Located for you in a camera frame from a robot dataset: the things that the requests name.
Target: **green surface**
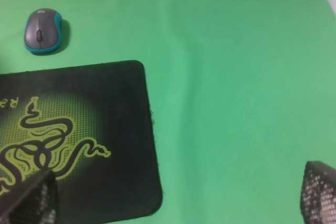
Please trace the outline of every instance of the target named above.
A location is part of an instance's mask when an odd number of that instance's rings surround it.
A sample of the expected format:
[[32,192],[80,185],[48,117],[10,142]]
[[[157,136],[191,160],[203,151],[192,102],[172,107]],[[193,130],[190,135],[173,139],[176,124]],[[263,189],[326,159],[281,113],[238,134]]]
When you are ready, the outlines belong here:
[[[303,223],[305,162],[336,167],[336,19],[326,0],[0,3],[0,73],[145,65],[164,200],[125,223]],[[23,47],[41,7],[70,24],[59,54]]]

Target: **mouse pad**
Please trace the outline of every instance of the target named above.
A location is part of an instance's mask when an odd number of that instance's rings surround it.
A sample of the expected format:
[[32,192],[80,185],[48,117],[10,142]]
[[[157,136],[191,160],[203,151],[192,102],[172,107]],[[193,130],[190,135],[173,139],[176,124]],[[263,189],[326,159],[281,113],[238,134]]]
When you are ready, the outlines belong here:
[[0,75],[0,200],[44,167],[57,178],[59,223],[99,224],[159,209],[142,63]]

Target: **computer mouse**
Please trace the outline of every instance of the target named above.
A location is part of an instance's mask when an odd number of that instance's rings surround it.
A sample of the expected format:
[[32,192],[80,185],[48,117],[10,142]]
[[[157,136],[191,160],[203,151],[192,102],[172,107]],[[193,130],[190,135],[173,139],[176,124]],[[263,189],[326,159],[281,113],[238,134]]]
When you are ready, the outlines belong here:
[[35,54],[56,50],[61,44],[62,16],[53,9],[39,9],[28,18],[25,47]]

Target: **green snake design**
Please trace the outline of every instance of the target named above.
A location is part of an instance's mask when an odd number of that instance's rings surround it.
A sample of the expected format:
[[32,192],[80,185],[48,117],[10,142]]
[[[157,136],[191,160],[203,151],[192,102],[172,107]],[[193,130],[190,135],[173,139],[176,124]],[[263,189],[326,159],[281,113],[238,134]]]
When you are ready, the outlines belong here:
[[[51,168],[56,178],[62,179],[71,173],[82,152],[86,157],[111,155],[91,137],[79,140],[76,145],[68,144],[67,139],[75,128],[74,120],[66,116],[39,120],[41,112],[37,109],[37,101],[38,97],[31,98],[18,124],[20,129],[29,132],[32,140],[12,143],[0,150],[0,168],[11,178],[0,178],[0,195],[23,182],[33,167]],[[65,150],[69,152],[67,157],[63,155]]]

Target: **teal mouse trim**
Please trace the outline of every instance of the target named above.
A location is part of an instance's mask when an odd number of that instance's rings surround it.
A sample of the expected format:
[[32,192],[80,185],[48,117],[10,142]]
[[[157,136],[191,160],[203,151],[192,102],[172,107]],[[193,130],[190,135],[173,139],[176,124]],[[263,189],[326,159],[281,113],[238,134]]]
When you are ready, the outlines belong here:
[[61,41],[62,41],[62,34],[61,34],[61,27],[60,27],[61,20],[62,20],[62,16],[60,15],[59,12],[56,12],[55,17],[54,17],[54,21],[55,21],[55,25],[56,25],[56,29],[57,29],[58,40],[57,40],[57,42],[54,46],[44,48],[44,49],[31,49],[31,48],[27,47],[26,44],[25,44],[25,48],[28,51],[33,52],[35,54],[44,54],[44,53],[52,52],[52,51],[56,50],[59,47],[59,45],[61,44]]

